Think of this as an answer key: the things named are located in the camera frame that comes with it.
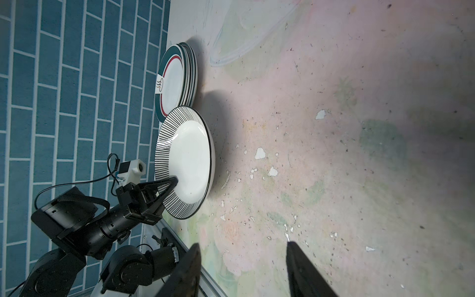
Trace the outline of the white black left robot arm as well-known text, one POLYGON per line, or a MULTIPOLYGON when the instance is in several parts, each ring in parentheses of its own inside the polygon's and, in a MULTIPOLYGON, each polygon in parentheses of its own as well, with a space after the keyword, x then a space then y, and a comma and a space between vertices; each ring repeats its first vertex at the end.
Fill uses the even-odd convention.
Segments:
MULTIPOLYGON (((87 257, 103 260, 113 244, 122 244, 137 225, 155 225, 162 219, 164 200, 177 184, 175 176, 128 183, 118 188, 115 207, 73 187, 36 210, 31 220, 57 248, 37 261, 20 296, 68 296, 87 257)), ((110 256, 93 296, 131 296, 140 286, 172 274, 178 261, 175 248, 166 244, 145 252, 137 246, 122 246, 110 256)))

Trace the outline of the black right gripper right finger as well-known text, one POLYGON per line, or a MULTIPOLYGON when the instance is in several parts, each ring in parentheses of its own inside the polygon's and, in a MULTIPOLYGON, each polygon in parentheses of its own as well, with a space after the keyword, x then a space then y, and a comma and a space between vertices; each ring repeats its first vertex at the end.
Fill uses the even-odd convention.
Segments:
POLYGON ((286 267, 291 297, 337 297, 335 291, 294 241, 286 247, 286 267))

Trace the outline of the white plate black striped rim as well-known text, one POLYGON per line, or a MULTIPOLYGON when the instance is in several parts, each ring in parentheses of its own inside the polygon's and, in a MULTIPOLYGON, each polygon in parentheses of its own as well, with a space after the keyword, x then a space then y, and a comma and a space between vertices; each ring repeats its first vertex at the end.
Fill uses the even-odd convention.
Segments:
POLYGON ((155 146, 155 179, 178 179, 163 201, 167 212, 185 220, 208 196, 215 176, 214 141, 203 117, 188 106, 178 106, 165 118, 155 146))

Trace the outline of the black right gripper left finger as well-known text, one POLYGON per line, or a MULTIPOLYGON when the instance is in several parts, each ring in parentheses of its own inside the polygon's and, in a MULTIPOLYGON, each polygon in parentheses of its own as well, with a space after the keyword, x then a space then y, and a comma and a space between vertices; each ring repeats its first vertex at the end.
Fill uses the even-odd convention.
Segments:
POLYGON ((181 258, 173 273, 155 295, 156 297, 197 297, 201 276, 201 253, 193 244, 181 258))

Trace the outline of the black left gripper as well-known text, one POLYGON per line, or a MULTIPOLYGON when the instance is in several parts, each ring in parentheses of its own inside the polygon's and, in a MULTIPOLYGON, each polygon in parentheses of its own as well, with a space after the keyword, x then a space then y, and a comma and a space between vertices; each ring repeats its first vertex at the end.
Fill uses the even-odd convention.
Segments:
POLYGON ((126 219, 155 225, 163 218, 163 201, 177 184, 176 176, 147 183, 128 183, 116 189, 116 196, 126 219))

